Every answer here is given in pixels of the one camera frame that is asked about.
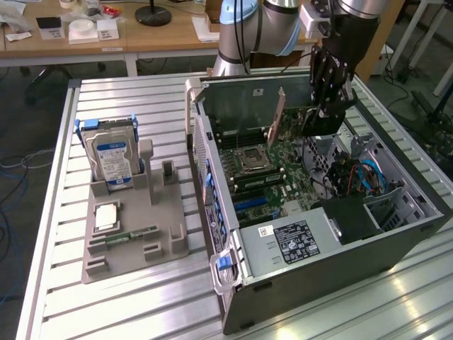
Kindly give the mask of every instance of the gray plastic holder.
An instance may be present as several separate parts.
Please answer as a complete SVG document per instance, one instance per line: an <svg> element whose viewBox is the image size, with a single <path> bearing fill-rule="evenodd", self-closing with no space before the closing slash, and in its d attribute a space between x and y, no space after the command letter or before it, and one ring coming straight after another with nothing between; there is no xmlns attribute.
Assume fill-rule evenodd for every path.
<svg viewBox="0 0 453 340"><path fill-rule="evenodd" d="M151 171L151 140L139 142L144 173L131 188L109 192L105 181L90 184L82 283L91 283L179 259L189 254L178 172L172 161ZM116 221L96 228L96 211L116 207Z"/></svg>

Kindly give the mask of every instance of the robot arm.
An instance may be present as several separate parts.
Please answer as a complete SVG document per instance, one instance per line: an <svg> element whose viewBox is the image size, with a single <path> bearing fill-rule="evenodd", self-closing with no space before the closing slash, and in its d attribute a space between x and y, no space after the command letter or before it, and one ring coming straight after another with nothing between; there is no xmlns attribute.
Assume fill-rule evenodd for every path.
<svg viewBox="0 0 453 340"><path fill-rule="evenodd" d="M311 0L300 11L306 38L322 38L311 55L311 99L305 135L335 133L357 97L351 80L367 53L386 0Z"/></svg>
<svg viewBox="0 0 453 340"><path fill-rule="evenodd" d="M345 110L357 96L351 87L356 66L367 53L387 0L224 0L220 15L219 55L213 76L246 73L251 52L288 55L299 30L322 38L311 51L310 110L303 134L338 131Z"/></svg>

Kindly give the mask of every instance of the cardboard box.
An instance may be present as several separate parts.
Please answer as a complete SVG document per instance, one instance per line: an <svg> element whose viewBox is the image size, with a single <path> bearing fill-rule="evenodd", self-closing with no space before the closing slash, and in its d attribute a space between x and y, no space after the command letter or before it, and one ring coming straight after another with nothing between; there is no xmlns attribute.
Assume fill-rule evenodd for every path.
<svg viewBox="0 0 453 340"><path fill-rule="evenodd" d="M206 0L205 19L210 32L220 32L220 10L222 0Z"/></svg>

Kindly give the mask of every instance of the wooden desk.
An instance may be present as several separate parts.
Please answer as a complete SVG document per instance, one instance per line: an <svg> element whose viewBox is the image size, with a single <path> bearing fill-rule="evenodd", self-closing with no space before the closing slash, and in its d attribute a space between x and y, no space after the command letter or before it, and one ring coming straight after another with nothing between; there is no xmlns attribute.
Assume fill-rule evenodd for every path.
<svg viewBox="0 0 453 340"><path fill-rule="evenodd" d="M134 17L135 11L145 4L115 4L113 6L123 10L122 16L125 18L118 24L119 40L70 45L67 40L68 24L65 24L65 39L42 40L35 20L36 17L60 16L69 10L62 9L55 0L27 3L24 16L35 26L33 37L15 42L5 41L2 49L4 34L11 33L11 30L5 28L4 34L0 32L0 67L124 60L128 75L135 77L135 62L138 59L217 54L217 42L203 43L198 40L192 24L194 14L180 10L202 13L202 5L173 4L162 0L157 4L168 5L166 8L173 17L168 25L148 27L138 23ZM307 50L313 43L314 40L306 41L301 36L296 50Z"/></svg>
<svg viewBox="0 0 453 340"><path fill-rule="evenodd" d="M33 25L34 31L31 38L9 42L5 41L5 52L1 53L2 57L49 57L59 55L89 55L98 53L109 53L112 49L121 49L126 46L126 25L118 23L120 39L106 40L102 42L92 42L89 44L70 45L68 41L69 24L64 23L63 39L43 40L39 32L36 18L46 16L61 16L69 13L70 10L62 9L55 0L42 0L37 3L27 3L24 16ZM5 34L12 33L11 29L6 26Z"/></svg>

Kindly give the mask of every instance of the red cable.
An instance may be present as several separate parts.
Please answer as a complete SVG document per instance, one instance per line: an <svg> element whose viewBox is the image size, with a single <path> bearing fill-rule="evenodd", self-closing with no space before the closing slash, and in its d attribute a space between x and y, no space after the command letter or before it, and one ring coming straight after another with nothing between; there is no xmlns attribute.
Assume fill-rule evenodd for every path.
<svg viewBox="0 0 453 340"><path fill-rule="evenodd" d="M346 195L349 195L349 192L351 191L352 174L353 174L355 168L357 168L357 165L354 165L351 169L351 174L349 175L348 193L346 193Z"/></svg>

